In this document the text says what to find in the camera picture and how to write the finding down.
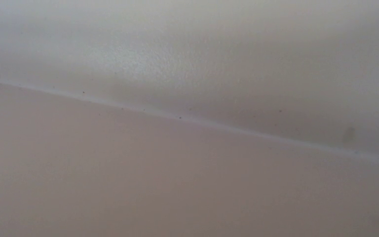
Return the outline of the pink music stand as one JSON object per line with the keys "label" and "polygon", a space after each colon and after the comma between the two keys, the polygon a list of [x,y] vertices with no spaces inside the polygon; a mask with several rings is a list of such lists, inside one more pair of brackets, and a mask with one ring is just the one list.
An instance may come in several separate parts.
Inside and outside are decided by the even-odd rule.
{"label": "pink music stand", "polygon": [[379,160],[0,84],[0,237],[379,237]]}

